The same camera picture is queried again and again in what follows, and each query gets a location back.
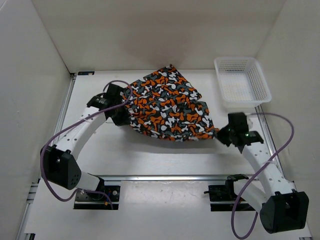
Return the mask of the orange camouflage shorts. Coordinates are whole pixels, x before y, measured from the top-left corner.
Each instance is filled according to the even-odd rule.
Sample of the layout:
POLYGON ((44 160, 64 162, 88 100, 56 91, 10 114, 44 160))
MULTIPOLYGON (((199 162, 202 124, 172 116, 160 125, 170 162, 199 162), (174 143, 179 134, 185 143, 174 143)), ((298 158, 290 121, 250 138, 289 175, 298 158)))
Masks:
POLYGON ((171 64, 134 81, 123 92, 134 131, 174 142, 209 140, 218 132, 201 97, 171 64))

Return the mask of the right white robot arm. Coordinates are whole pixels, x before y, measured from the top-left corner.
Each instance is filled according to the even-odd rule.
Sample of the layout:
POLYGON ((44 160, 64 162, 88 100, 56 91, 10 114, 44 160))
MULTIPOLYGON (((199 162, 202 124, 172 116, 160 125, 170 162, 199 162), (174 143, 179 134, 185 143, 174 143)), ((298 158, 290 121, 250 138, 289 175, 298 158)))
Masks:
POLYGON ((249 130, 247 115, 243 112, 228 114, 228 124, 215 137, 228 147, 238 148, 254 170, 252 177, 236 174, 228 176, 225 181, 226 197, 235 200, 232 221, 239 201, 243 199, 255 210, 254 218, 260 219, 269 234, 300 230, 306 226, 309 198, 305 192, 295 189, 293 182, 285 178, 274 161, 291 142, 294 133, 292 130, 287 142, 269 155, 260 134, 249 130))

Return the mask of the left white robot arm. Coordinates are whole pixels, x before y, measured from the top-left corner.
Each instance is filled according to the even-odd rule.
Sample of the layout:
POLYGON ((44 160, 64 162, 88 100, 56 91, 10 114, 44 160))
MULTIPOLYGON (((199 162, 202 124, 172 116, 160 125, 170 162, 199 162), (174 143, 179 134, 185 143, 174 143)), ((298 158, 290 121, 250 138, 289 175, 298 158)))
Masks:
POLYGON ((105 194, 103 179, 83 172, 77 159, 88 140, 109 118, 117 125, 127 122, 124 106, 133 90, 130 85, 121 87, 118 84, 119 81, 113 80, 101 93, 94 95, 79 120, 56 133, 40 152, 41 176, 52 195, 61 202, 67 202, 67 199, 60 197, 51 183, 74 192, 83 191, 93 200, 100 200, 105 194))

